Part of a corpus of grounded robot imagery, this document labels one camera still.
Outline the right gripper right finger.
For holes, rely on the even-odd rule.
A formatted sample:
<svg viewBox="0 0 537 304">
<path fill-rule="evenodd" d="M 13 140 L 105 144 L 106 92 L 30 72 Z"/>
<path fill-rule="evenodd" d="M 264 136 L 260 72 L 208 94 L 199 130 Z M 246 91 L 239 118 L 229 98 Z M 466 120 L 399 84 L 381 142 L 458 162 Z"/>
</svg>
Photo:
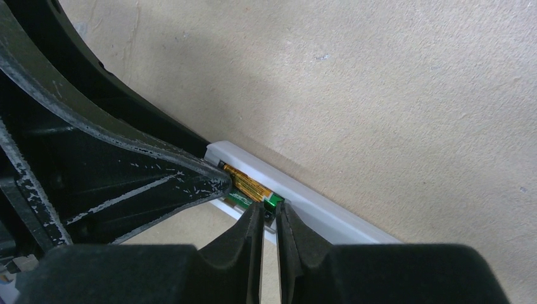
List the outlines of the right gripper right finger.
<svg viewBox="0 0 537 304">
<path fill-rule="evenodd" d="M 507 303 L 486 260 L 461 244 L 331 244 L 277 207 L 283 303 Z"/>
</svg>

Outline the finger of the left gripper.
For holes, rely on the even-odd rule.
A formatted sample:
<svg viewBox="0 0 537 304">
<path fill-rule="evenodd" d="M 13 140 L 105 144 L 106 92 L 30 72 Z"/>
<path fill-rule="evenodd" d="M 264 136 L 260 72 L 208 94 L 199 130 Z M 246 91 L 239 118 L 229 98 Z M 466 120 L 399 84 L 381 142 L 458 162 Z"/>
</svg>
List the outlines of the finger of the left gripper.
<svg viewBox="0 0 537 304">
<path fill-rule="evenodd" d="M 85 97 L 113 117 L 202 158 L 209 142 L 129 88 L 89 49 L 58 1 L 7 1 L 39 51 Z"/>
<path fill-rule="evenodd" d="M 202 158 L 113 117 L 39 51 L 1 2 L 1 150 L 41 250 L 121 243 L 230 191 Z"/>
</svg>

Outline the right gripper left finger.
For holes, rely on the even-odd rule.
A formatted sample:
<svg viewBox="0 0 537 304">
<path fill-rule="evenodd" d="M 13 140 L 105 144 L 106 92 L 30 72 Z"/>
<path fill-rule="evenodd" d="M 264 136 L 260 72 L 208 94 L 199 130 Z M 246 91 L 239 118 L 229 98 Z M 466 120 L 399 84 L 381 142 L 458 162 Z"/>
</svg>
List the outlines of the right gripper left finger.
<svg viewBox="0 0 537 304">
<path fill-rule="evenodd" d="M 201 249 L 190 244 L 61 246 L 18 285 L 18 303 L 258 303 L 261 203 Z"/>
</svg>

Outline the white remote control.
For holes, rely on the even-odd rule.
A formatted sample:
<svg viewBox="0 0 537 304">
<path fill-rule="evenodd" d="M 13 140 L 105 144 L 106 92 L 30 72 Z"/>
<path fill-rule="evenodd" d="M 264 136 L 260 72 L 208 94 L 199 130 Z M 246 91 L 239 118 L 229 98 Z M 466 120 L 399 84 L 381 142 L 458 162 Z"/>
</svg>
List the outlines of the white remote control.
<svg viewBox="0 0 537 304">
<path fill-rule="evenodd" d="M 300 219 L 332 244 L 396 244 L 400 241 L 229 141 L 207 146 L 205 160 L 224 162 L 281 195 Z"/>
</svg>

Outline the green battery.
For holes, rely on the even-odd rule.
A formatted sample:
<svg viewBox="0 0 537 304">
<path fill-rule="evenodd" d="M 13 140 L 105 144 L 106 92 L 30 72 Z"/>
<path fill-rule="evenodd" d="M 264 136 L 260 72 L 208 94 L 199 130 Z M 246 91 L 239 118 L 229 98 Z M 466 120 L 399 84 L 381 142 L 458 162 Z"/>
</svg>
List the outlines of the green battery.
<svg viewBox="0 0 537 304">
<path fill-rule="evenodd" d="M 241 192 L 238 189 L 233 189 L 226 197 L 226 200 L 229 203 L 233 203 L 243 209 L 247 209 L 250 205 L 252 205 L 255 201 L 249 198 L 247 195 L 245 195 L 243 192 Z"/>
</svg>

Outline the gold battery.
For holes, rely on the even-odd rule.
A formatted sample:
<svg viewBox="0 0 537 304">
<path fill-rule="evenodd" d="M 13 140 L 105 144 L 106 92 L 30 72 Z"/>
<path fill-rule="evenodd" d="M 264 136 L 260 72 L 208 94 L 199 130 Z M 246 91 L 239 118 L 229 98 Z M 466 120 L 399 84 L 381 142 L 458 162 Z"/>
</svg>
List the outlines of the gold battery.
<svg viewBox="0 0 537 304">
<path fill-rule="evenodd" d="M 284 202 L 282 196 L 223 161 L 218 163 L 218 168 L 221 168 L 230 175 L 232 181 L 231 191 L 238 189 L 254 200 L 254 203 L 261 203 L 263 205 L 265 209 L 264 219 L 266 222 L 271 222 L 275 218 L 276 207 Z"/>
</svg>

